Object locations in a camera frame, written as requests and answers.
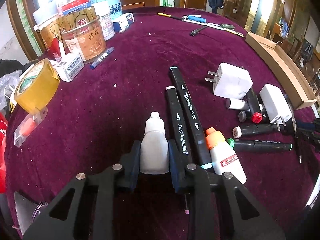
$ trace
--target tape roll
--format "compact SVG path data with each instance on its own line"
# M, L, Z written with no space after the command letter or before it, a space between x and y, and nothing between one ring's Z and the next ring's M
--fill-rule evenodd
M46 58L35 64L17 85L14 100L29 114L43 109L59 86L59 76Z

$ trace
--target purple velvet tablecloth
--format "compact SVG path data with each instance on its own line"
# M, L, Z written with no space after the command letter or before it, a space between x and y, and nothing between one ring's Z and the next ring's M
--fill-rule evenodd
M212 93L204 78L221 62L244 66L259 93L266 83L280 84L244 38L212 28L196 37L199 28L157 12L183 16L201 14L208 22L233 24L212 13L184 8L137 8L135 23L117 33L107 46L115 51L96 69L88 65L71 82L61 81L48 104L48 115L21 148L13 132L27 113L14 110L7 131L5 163L7 194L17 224L13 193L21 191L40 202L51 201L80 172L95 174L117 163L134 140L142 140L145 122L152 111L164 120L170 134L165 88L172 85L169 67L180 68L204 129L221 130L225 138L239 125L238 111L228 110L225 98ZM246 33L236 25L236 31ZM311 122L311 108L296 111L296 118ZM281 133L258 139L293 142ZM247 175L245 186L266 207L281 227L287 229L298 217L319 174L313 150L303 144L303 163L291 152L277 154L237 153ZM120 239L186 239L188 215L179 205L170 175L140 176L132 195L115 200L116 234Z

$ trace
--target black marker pen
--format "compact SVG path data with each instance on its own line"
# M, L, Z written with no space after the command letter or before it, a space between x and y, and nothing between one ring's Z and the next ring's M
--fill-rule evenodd
M284 131L284 126L280 125L280 130ZM250 136L257 134L278 132L276 124L252 124L252 125L240 125L232 130L234 138L240 138L241 136Z
M256 153L273 153L291 151L291 143L260 141L260 140L239 140L229 138L226 142L234 149L235 152L256 152Z
M253 91L251 87L246 94L247 103L251 113L251 120L254 123L260 123L262 120L262 114L259 106L259 101L256 93Z
M174 86L167 87L165 91L168 97L174 138L177 143L178 150L179 152L187 155L189 163L192 163L187 126L184 121L183 111L178 99L176 88Z
M241 111L238 114L238 118L240 122L245 122L246 120L251 120L251 113L246 111ZM270 123L270 120L268 118L267 114L262 115L262 120L260 123Z
M211 168L212 160L207 148L204 131L178 67L173 66L170 68L170 76L176 87L182 108L184 109L185 118L191 135L190 137L193 141L194 152L196 152L199 159L199 165L204 169Z

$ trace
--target orange bottle cap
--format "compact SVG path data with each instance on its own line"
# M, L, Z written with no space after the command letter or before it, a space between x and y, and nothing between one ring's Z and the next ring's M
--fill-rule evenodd
M206 133L207 133L207 138L206 138L207 147L209 150L216 147L218 143L226 141L222 133L220 131L216 131L213 127L210 127L206 131Z

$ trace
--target screwdriver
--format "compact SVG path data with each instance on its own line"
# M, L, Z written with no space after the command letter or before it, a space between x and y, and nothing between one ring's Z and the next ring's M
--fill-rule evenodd
M190 33L190 36L192 36L192 37L196 36L200 31L202 31L202 30L205 29L206 27L207 27L207 25L206 25L206 26L203 26L203 27L201 27L201 28L199 28L199 29L196 29L196 30L192 31L192 32Z

